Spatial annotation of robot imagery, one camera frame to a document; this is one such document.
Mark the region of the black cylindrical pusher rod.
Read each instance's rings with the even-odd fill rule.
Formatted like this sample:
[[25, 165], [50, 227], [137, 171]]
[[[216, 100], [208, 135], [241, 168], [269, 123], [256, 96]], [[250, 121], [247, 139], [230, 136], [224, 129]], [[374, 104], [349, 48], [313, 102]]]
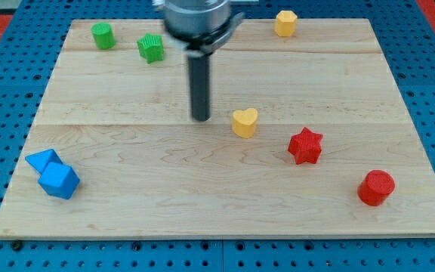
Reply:
[[188, 57], [191, 116], [198, 122], [211, 117], [210, 55]]

